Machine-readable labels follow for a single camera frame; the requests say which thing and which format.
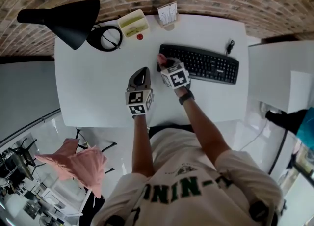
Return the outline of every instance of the black keyboard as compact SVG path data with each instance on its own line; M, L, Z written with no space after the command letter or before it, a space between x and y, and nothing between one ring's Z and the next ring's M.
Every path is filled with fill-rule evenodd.
M159 53L184 63L190 77L205 81L236 84L239 62L233 58L187 46L162 44Z

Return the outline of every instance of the black watch strap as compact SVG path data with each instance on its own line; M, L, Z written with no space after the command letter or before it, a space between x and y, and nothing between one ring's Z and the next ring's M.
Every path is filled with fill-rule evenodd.
M188 100L189 98L194 99L194 95L190 90L187 90L187 93L179 98L179 102L181 105L185 102L185 100Z

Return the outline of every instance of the pink cloth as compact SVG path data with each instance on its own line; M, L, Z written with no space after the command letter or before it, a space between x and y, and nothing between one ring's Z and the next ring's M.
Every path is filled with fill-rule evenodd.
M36 155L35 157L39 161L51 165L60 180L73 177L86 188L91 189L97 198L100 198L107 159L97 147L75 153L78 141L77 139L65 139L63 145L54 154Z

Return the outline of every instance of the lamp shade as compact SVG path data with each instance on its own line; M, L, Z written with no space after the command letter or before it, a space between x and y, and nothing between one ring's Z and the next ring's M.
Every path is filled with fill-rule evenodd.
M87 39L99 9L99 0L84 0L52 9L23 9L18 14L18 22L46 25L76 50Z

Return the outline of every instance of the teal object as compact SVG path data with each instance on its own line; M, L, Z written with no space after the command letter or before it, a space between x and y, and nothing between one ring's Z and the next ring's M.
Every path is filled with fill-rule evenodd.
M296 134L302 143L314 150L314 108L308 109L302 124Z

